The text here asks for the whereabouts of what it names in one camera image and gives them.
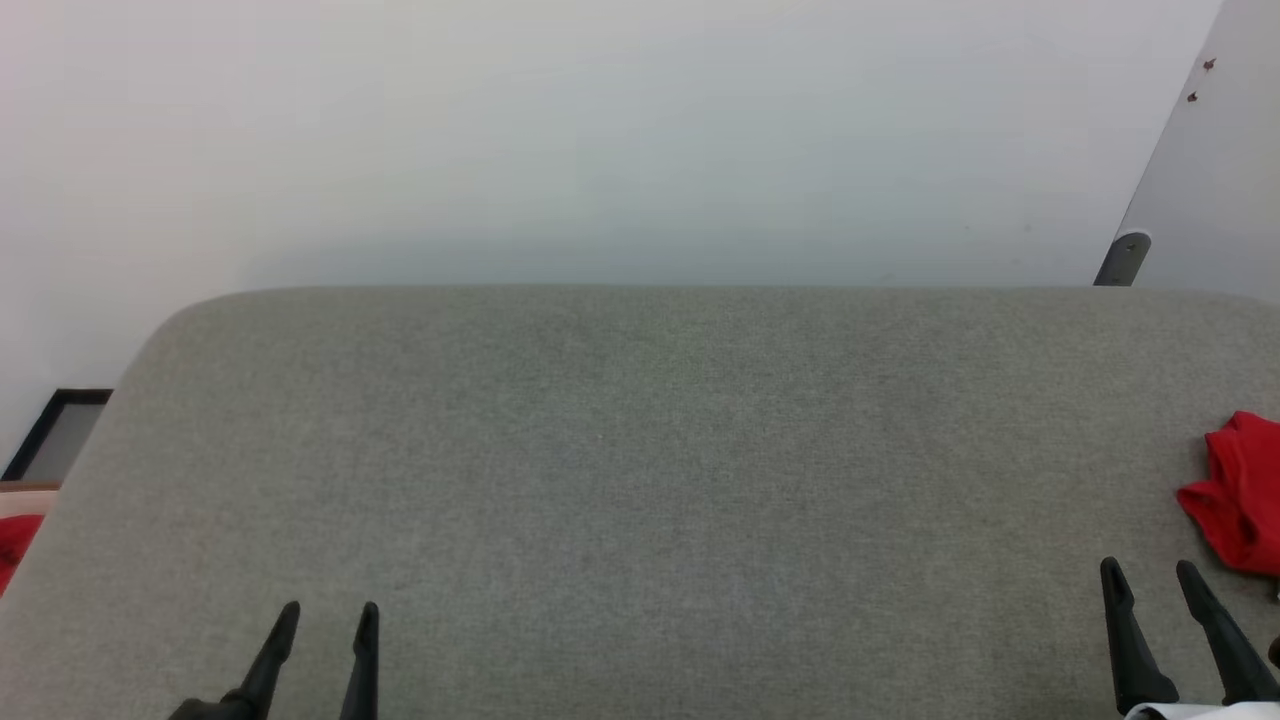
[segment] gray upholstered bench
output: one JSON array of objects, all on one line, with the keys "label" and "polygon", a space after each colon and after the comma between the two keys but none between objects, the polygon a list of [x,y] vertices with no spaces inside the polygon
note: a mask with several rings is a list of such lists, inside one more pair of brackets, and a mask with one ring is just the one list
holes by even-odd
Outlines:
[{"label": "gray upholstered bench", "polygon": [[150,341],[0,600],[0,712],[161,719],[302,601],[273,719],[1108,717],[1115,555],[1184,697],[1174,489],[1280,309],[1137,290],[347,288]]}]

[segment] red fabric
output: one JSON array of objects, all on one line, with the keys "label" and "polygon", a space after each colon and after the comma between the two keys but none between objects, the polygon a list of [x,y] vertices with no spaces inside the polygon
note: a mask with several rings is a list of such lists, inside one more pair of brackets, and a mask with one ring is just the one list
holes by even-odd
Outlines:
[{"label": "red fabric", "polygon": [[1280,423],[1236,413],[1208,443],[1208,479],[1178,502],[1230,568],[1280,575]]},{"label": "red fabric", "polygon": [[15,515],[0,520],[0,594],[9,587],[13,571],[18,569],[44,519],[44,515]]}]

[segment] white wall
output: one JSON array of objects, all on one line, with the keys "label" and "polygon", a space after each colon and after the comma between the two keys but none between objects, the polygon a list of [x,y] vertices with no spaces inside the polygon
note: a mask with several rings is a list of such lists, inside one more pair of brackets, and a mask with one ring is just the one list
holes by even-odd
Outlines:
[{"label": "white wall", "polygon": [[1220,0],[9,0],[0,455],[192,301],[1087,284]]},{"label": "white wall", "polygon": [[1280,302],[1277,31],[1275,0],[1222,4],[1125,215],[1152,236],[1135,284]]}]

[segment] gray cushion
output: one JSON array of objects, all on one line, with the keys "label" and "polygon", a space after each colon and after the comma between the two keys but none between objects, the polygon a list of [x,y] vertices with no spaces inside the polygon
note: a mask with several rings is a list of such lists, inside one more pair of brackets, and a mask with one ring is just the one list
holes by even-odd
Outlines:
[{"label": "gray cushion", "polygon": [[1174,500],[1280,418],[1280,310],[1138,290],[347,288],[178,314],[0,600],[5,717],[165,717],[302,602],[274,719],[337,716],[361,603],[412,717],[1110,717],[1098,561],[1221,697]]}]

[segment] black picture frame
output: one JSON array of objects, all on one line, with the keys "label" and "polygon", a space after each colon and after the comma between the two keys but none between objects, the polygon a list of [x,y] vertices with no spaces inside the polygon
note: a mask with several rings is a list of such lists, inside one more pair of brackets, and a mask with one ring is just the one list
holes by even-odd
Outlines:
[{"label": "black picture frame", "polygon": [[0,482],[20,480],[27,474],[27,468],[36,459],[40,447],[45,445],[49,433],[54,430],[58,416],[63,414],[64,407],[68,405],[106,405],[110,397],[110,389],[59,388],[54,391],[54,396],[49,398],[45,410],[40,414],[36,424],[31,427],[31,432],[22,441],[18,452],[9,461],[9,466],[5,468],[4,475],[0,475]]}]

